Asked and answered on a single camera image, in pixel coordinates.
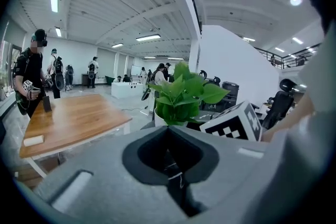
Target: round ceiling light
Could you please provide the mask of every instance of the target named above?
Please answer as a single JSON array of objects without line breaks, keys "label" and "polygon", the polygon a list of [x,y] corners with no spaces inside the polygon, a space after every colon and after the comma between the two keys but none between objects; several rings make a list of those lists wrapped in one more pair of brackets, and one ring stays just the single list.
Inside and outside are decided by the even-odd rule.
[{"label": "round ceiling light", "polygon": [[302,3],[302,0],[290,0],[292,6],[299,6]]}]

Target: white wall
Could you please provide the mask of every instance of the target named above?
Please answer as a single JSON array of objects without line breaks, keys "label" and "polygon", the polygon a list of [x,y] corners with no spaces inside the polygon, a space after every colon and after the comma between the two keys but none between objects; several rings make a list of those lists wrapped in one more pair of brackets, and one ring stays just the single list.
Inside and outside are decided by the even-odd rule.
[{"label": "white wall", "polygon": [[198,71],[239,85],[237,103],[261,106],[278,91],[279,72],[249,43],[221,26],[204,25]]},{"label": "white wall", "polygon": [[48,37],[48,45],[44,48],[42,68],[47,72],[51,50],[57,49],[57,55],[62,58],[63,66],[72,65],[75,70],[74,84],[81,84],[81,74],[87,73],[88,63],[97,56],[96,45],[82,43],[62,38]]}]

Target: wooden table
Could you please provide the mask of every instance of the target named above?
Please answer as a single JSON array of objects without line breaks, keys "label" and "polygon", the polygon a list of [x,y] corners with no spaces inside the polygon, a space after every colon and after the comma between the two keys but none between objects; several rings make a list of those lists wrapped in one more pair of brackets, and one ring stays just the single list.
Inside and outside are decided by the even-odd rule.
[{"label": "wooden table", "polygon": [[50,112],[40,102],[30,119],[24,139],[43,135],[44,142],[25,146],[20,157],[26,159],[42,177],[47,173],[34,161],[97,139],[117,128],[130,132],[131,117],[114,108],[100,94],[54,99]]}]

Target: white table frame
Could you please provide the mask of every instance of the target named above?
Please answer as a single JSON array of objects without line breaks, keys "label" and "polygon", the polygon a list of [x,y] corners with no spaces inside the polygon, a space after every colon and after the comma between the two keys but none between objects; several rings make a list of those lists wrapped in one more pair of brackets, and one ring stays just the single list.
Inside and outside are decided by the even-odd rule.
[{"label": "white table frame", "polygon": [[129,134],[130,133],[130,121],[128,121],[127,123],[124,123],[124,124],[122,124],[120,126],[117,126],[117,127],[113,128],[111,130],[108,130],[108,131],[106,131],[104,133],[101,133],[101,134],[95,135],[93,137],[90,137],[88,139],[85,139],[85,140],[82,140],[80,142],[77,142],[75,144],[71,144],[71,145],[68,145],[68,146],[65,146],[65,147],[58,148],[57,150],[54,150],[54,151],[45,152],[45,153],[42,153],[40,155],[35,155],[35,156],[24,158],[24,159],[28,161],[28,163],[32,166],[32,168],[41,177],[45,178],[45,177],[47,177],[48,172],[41,166],[41,164],[39,163],[39,161],[37,161],[38,159],[46,157],[46,156],[50,156],[50,155],[53,155],[53,154],[56,154],[56,153],[59,153],[59,152],[63,152],[63,151],[68,150],[70,148],[73,148],[73,147],[85,144],[87,142],[93,141],[93,140],[98,139],[100,137],[103,137],[104,135],[109,134],[109,133],[111,133],[113,131],[118,131],[120,128],[123,128],[124,135],[125,134]]}]

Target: person's arm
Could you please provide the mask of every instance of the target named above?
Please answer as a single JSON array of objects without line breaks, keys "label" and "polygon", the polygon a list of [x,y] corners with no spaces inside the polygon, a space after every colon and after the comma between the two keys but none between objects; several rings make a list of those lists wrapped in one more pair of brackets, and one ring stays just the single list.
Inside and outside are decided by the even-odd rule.
[{"label": "person's arm", "polygon": [[291,128],[292,126],[297,124],[303,117],[310,115],[313,112],[313,103],[310,100],[308,92],[306,92],[301,98],[298,105],[290,114],[288,114],[277,125],[273,126],[271,129],[267,130],[265,133],[262,134],[261,141],[270,142],[276,132]]}]

